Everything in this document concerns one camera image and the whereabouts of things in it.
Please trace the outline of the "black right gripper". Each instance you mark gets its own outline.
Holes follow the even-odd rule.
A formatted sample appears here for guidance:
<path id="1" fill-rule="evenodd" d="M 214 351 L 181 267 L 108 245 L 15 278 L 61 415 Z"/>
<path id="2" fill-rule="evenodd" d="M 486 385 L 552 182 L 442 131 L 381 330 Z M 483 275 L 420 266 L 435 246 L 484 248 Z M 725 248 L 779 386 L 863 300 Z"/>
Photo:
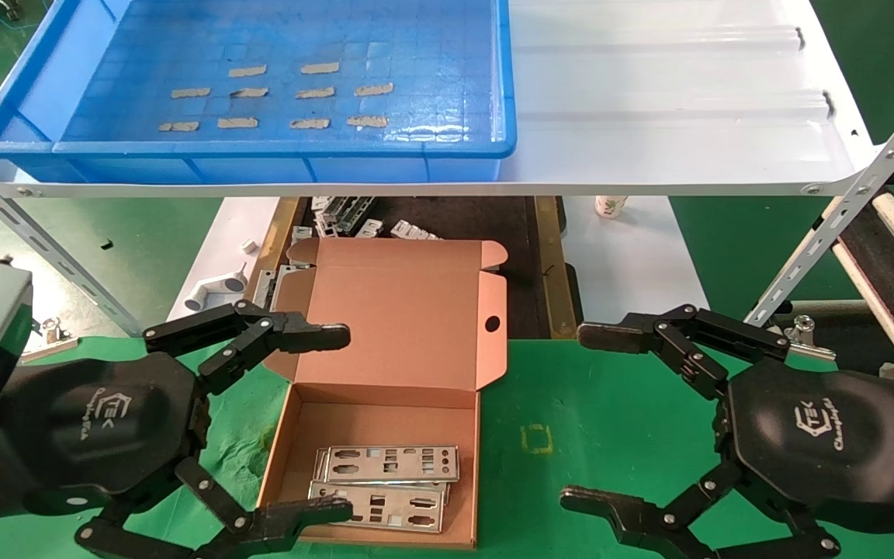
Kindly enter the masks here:
<path id="1" fill-rule="evenodd" d="M 783 335 L 690 304 L 626 314 L 619 323 L 584 322 L 576 339 L 592 350 L 652 353 L 707 400 L 725 395 L 729 372 L 706 348 L 756 363 L 730 379 L 718 408 L 729 429 L 722 453 L 731 461 L 667 506 L 564 486 L 561 506 L 605 519 L 621 545 L 663 558 L 837 558 L 840 542 L 813 517 L 894 533 L 894 380 L 792 369 L 781 364 L 790 350 Z M 699 540 L 691 525 L 734 488 L 783 520 L 790 536 L 718 549 Z"/>

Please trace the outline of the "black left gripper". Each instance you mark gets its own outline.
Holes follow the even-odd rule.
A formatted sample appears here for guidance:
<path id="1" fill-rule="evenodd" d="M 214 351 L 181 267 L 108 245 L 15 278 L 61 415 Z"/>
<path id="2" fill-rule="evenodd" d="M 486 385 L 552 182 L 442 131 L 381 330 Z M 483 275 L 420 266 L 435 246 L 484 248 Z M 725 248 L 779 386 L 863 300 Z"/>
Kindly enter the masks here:
<path id="1" fill-rule="evenodd" d="M 78 359 L 11 375 L 0 395 L 0 517 L 103 507 L 74 535 L 100 558 L 251 558 L 290 551 L 308 526 L 351 518 L 351 503 L 334 496 L 246 512 L 187 459 L 206 445 L 206 394 L 230 389 L 274 352 L 344 348 L 347 325 L 312 325 L 300 312 L 239 300 L 150 327 L 144 340 L 151 354 L 136 360 Z M 206 348 L 214 353 L 198 379 L 173 358 Z M 213 539 L 192 549 L 126 529 L 132 514 L 180 486 L 220 521 Z"/>

